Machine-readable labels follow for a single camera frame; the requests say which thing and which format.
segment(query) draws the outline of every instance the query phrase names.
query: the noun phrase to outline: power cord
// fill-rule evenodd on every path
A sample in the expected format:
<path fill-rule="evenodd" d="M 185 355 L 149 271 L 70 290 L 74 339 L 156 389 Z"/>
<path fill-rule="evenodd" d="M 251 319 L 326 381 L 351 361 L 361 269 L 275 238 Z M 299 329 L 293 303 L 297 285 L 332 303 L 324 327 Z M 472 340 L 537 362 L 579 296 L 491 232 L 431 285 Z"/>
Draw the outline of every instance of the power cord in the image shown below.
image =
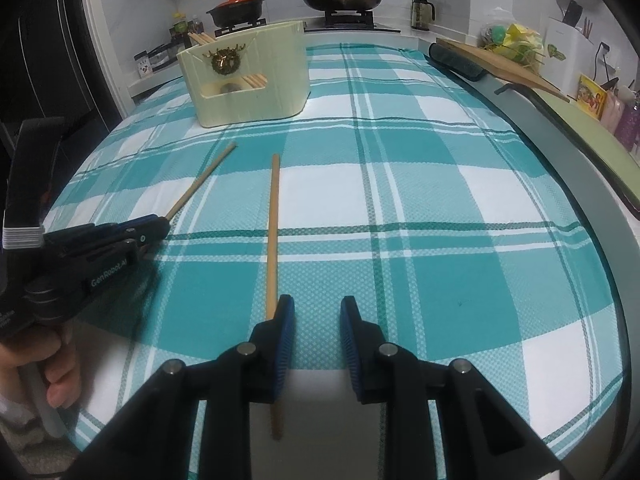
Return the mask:
<path fill-rule="evenodd" d="M 607 83 L 608 83 L 609 81 L 611 81 L 611 79 L 609 79 L 609 67 L 607 66 L 607 52 L 602 53 L 602 59 L 604 61 L 604 72 L 607 74 Z"/>
<path fill-rule="evenodd" d="M 602 59 L 604 61 L 604 69 L 607 72 L 607 81 L 609 81 L 609 69 L 607 67 L 607 58 L 605 56 L 611 49 L 609 45 L 604 43 L 603 41 L 601 41 L 600 44 L 598 45 L 598 49 L 596 51 L 596 57 L 593 58 L 593 80 L 596 81 L 596 78 L 598 76 L 598 54 L 600 53 L 601 48 L 604 48 L 605 50 L 604 54 L 602 54 Z"/>

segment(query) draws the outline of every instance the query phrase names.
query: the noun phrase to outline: wooden chopstick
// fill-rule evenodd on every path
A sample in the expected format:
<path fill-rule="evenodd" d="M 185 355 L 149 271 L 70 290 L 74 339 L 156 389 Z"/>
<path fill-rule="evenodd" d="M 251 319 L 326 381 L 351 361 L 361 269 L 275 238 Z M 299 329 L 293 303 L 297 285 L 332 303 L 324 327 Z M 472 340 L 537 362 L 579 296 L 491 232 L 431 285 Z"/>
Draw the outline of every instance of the wooden chopstick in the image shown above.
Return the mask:
<path fill-rule="evenodd" d="M 266 319 L 273 319 L 278 304 L 278 191 L 280 188 L 280 156 L 271 157 L 271 194 L 267 231 L 267 295 Z"/>
<path fill-rule="evenodd" d="M 204 170 L 200 176 L 193 181 L 193 184 L 189 186 L 189 189 L 184 192 L 184 194 L 178 199 L 178 202 L 174 204 L 174 206 L 169 210 L 169 212 L 165 215 L 165 218 L 170 222 L 171 219 L 175 216 L 175 214 L 180 211 L 182 206 L 184 206 L 187 201 L 193 196 L 193 194 L 198 190 L 202 183 L 207 179 L 207 177 L 215 170 L 220 162 L 224 160 L 224 158 L 233 151 L 233 149 L 237 146 L 235 142 L 231 142 L 223 151 L 218 155 L 216 160 L 214 160 L 206 170 Z"/>
<path fill-rule="evenodd" d="M 194 34 L 193 32 L 189 33 L 189 37 L 199 45 L 206 45 L 208 43 L 206 40 L 203 40 L 199 35 Z"/>
<path fill-rule="evenodd" d="M 205 41 L 207 41 L 207 43 L 215 43 L 215 41 L 216 41 L 215 38 L 212 38 L 206 32 L 201 32 L 200 33 L 200 37 L 203 38 Z"/>
<path fill-rule="evenodd" d="M 263 88 L 267 86 L 267 78 L 264 74 L 254 74 L 254 77 L 261 83 Z"/>
<path fill-rule="evenodd" d="M 250 75 L 245 75 L 242 79 L 247 81 L 249 83 L 249 85 L 251 85 L 251 88 L 262 88 L 262 85 L 260 83 L 256 82 L 255 79 L 253 77 L 251 77 Z"/>
<path fill-rule="evenodd" d="M 252 88 L 264 88 L 267 86 L 267 78 L 262 74 L 249 74 L 242 77 Z"/>
<path fill-rule="evenodd" d="M 266 319 L 273 319 L 278 304 L 278 192 L 280 189 L 280 156 L 271 157 L 271 193 L 267 230 Z M 282 407 L 278 401 L 270 406 L 271 437 L 280 440 L 284 430 Z"/>

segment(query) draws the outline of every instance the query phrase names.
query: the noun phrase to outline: table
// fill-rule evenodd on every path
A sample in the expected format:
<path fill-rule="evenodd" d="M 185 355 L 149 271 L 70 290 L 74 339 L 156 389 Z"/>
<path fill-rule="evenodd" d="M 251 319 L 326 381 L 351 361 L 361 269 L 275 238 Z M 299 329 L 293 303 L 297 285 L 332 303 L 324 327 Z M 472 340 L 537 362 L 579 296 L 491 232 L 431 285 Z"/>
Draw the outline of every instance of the table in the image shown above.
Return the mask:
<path fill-rule="evenodd" d="M 280 153 L 278 288 L 296 302 L 296 339 L 281 443 L 252 408 L 255 477 L 377 475 L 380 410 L 357 405 L 343 370 L 347 294 L 418 358 L 472 361 L 565 456 L 623 372 L 606 273 L 561 187 L 507 122 L 419 52 L 332 44 L 308 60 L 309 100 L 278 121 L 203 128 L 184 82 L 168 83 L 50 211 L 48 230 L 165 214 L 238 143 L 161 247 L 82 313 L 87 387 L 73 440 L 84 447 L 166 359 L 216 358 L 263 319 Z"/>

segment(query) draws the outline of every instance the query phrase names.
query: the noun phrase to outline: black cabinet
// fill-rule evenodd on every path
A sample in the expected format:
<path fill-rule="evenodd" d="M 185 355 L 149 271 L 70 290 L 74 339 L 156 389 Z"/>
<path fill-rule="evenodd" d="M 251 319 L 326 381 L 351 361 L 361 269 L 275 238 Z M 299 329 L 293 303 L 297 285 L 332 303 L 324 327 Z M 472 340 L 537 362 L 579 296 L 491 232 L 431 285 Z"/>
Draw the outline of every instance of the black cabinet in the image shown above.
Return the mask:
<path fill-rule="evenodd" d="M 82 0 L 32 0 L 0 50 L 0 137 L 9 157 L 22 121 L 42 117 L 62 117 L 68 127 L 54 169 L 56 196 L 121 120 Z M 0 173 L 4 182 L 8 168 Z"/>

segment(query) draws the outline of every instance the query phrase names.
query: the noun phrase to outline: cream wooden box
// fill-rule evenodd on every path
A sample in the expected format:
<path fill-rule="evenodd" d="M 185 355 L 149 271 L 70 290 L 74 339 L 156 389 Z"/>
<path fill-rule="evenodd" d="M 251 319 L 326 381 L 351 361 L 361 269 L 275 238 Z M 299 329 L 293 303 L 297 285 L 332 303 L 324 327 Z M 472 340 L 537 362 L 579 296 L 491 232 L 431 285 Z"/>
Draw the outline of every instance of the cream wooden box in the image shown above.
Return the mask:
<path fill-rule="evenodd" d="M 281 119 L 309 95 L 303 22 L 227 34 L 178 54 L 198 121 L 204 127 Z"/>

